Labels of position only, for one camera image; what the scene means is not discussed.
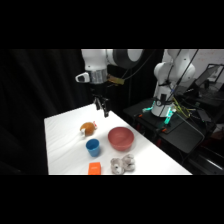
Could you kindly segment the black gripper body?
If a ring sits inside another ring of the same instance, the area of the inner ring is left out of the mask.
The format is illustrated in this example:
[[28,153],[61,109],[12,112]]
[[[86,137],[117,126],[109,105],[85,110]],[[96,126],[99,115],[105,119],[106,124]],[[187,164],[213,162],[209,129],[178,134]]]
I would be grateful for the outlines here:
[[106,91],[107,91],[107,84],[91,84],[90,85],[91,93],[94,97],[97,98],[105,98],[106,97]]

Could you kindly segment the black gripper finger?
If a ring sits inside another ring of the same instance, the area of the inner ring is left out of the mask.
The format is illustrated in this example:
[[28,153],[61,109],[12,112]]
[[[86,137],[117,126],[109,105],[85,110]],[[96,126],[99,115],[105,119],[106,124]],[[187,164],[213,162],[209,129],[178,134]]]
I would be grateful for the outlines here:
[[107,98],[103,99],[103,103],[102,103],[102,107],[104,110],[104,117],[107,118],[109,116],[109,112],[111,109],[111,104],[110,104],[110,100]]
[[102,105],[101,105],[100,99],[98,97],[94,98],[94,104],[96,105],[97,110],[102,109]]

